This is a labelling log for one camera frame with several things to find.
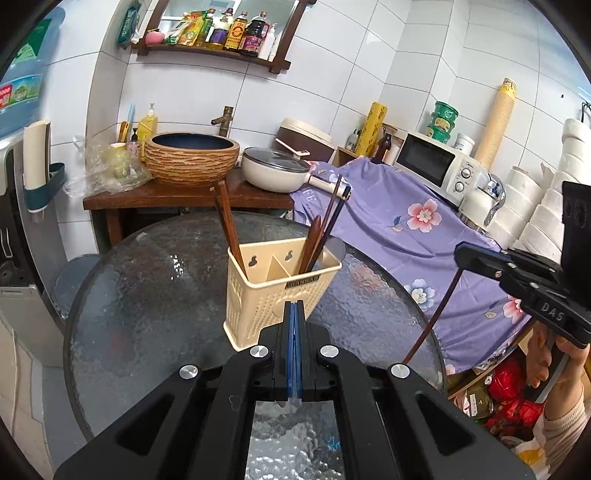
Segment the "purple bed sheet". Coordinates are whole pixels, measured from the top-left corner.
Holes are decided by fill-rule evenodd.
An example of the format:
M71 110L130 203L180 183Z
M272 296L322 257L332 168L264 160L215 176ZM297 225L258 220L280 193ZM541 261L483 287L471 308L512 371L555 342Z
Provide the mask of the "purple bed sheet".
M453 252L459 242L499 250L426 186L394 167L366 158L340 168L310 163L315 175L336 183L342 174L352 188L332 234L384 267L426 318L435 312L457 270ZM328 193L311 186L291 195L294 220L307 225L324 215L330 201ZM528 318L520 303L496 282L464 273L434 328L447 373L467 370L505 350Z

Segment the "faucet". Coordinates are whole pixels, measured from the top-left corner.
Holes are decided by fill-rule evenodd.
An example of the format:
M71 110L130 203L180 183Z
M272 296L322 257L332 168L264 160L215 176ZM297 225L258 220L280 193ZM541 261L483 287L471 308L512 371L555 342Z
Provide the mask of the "faucet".
M234 117L232 116L233 113L234 107L226 105L223 108L223 115L212 120L212 125L220 126L221 137L228 136L228 130L230 130L230 123L232 122L232 120L234 120Z

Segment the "label on basket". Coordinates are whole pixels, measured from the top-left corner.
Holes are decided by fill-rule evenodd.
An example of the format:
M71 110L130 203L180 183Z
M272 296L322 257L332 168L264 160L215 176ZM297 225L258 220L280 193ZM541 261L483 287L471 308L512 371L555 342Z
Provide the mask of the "label on basket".
M293 288L293 287L301 287L302 285L307 285L308 283L314 283L320 279L320 275L314 275L310 278L302 278L301 280L292 280L285 284L285 289Z

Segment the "white wall tile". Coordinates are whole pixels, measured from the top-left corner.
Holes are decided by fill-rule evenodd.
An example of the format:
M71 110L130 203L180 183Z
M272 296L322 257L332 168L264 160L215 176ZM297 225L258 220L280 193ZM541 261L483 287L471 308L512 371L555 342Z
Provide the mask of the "white wall tile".
M517 84L517 98L535 104L538 72L511 60L469 48L464 49L457 75L466 80L498 89L505 77Z
M404 28L404 22L378 2L369 22L370 32L376 34L394 50L398 50Z
M72 143L54 145L51 148L51 163L63 163L66 165L66 181L80 179L81 187L85 168L84 158ZM60 190L55 197L55 206L58 222L81 222L90 220L90 213L82 206L83 197L72 198Z
M486 125L495 104L496 93L495 89L479 83L457 79L449 101L461 116Z
M287 56L291 68L275 75L269 68L250 64L248 74L285 83L339 102L353 64L325 48L294 37Z
M151 51L150 54L145 57L139 57L137 53L132 53L129 58L129 64L136 63L193 65L196 67L208 67L241 73L246 73L246 69L249 66L245 61L223 59L211 55L191 55L179 51Z
M562 154L562 127L558 120L535 109L530 136L525 147L557 168Z
M431 95L433 95L438 102L449 102L455 82L456 75L452 72L450 67L447 66L447 63L441 59L439 61L439 67L437 67L435 79L433 80Z
M64 243L68 261L81 255L97 254L99 252L90 221L60 223L59 227L61 241Z
M494 28L468 25L464 47L485 51L538 70L540 48L536 42Z
M417 132L423 134L427 131L427 126L431 123L431 114L435 111L435 102L437 102L437 99L429 94L427 97L427 103L425 104L425 108L423 109L423 113L421 114L421 118L415 129Z
M511 169L519 166L519 161L524 150L524 147L513 142L513 140L503 137L499 151L491 167L491 174L498 176L501 180L505 180Z
M378 0L363 0L363 5L359 5L359 0L322 0L322 3L367 28Z
M98 56L93 53L48 66L41 93L41 117L51 120L52 145L72 142L75 135L84 137Z
M57 47L50 63L98 52L118 4L119 0L64 0L60 6L65 10L66 18L60 27Z
M329 132L337 107L313 93L247 75L232 127L274 135L289 116Z
M449 25L453 2L415 0L410 7L406 24Z
M353 130L359 130L363 127L363 123L367 117L361 113L357 113L350 108L339 105L336 112L335 121L330 129L330 136L334 145L344 147L347 138L353 133Z
M400 20L406 23L412 0L379 0L388 10L393 12Z
M460 67L460 62L462 61L463 53L464 46L457 39L454 32L448 30L441 57L443 58L443 60L446 61L447 65L451 68L454 74L457 73L458 68Z
M437 55L399 51L394 57L386 83L428 92L433 85L439 61Z
M379 101L384 83L358 66L353 68L341 104L367 115L372 103Z
M355 61L365 29L331 7L317 3L304 14L295 34L349 61Z
M379 102L388 107L386 123L406 131L415 130L423 114L427 97L427 92L385 85Z
M519 99L515 100L513 112L511 112L511 119L507 125L505 136L517 142L521 146L525 146L527 136L530 133L531 120L534 116L534 107L529 103L525 103Z
M468 31L468 20L462 15L461 8L454 2L452 9L452 17L449 22L449 28L454 32L460 43L466 40L466 32Z
M540 90L535 107L564 123L581 118L581 98L546 75L540 75Z
M104 52L99 53L88 99L88 136L92 137L117 123L126 71L125 63Z
M395 55L393 48L368 30L355 64L385 82Z
M243 80L241 73L188 65L129 65L121 95L119 121L127 120L131 103L135 104L137 119L145 116L150 103L155 103L160 122L207 125L212 118L222 114L225 105L236 106ZM256 99L262 105L265 100L264 95Z
M544 177L542 168L540 167L540 164L542 163L546 164L547 166L550 165L548 162L545 162L538 155L535 155L526 148L523 152L523 156L521 157L521 161L519 162L519 168L525 170L535 181L540 183Z
M397 51L441 55L446 34L445 25L406 25Z
M538 28L530 17L499 8L472 5L470 23L496 28L519 37L525 37L533 42L538 41Z

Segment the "black handle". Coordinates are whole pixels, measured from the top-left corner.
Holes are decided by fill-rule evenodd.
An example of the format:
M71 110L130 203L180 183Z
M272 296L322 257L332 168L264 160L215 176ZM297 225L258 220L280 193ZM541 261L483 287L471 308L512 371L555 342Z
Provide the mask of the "black handle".
M548 398L548 394L554 388L554 385L556 385L556 382L560 378L564 368L569 363L570 357L558 348L558 345L556 345L556 337L557 335L554 332L550 331L548 333L546 346L550 348L552 352L552 363L549 367L550 375L548 376L548 380L540 383L538 388L525 388L523 396L528 401L534 403L544 403L546 398Z

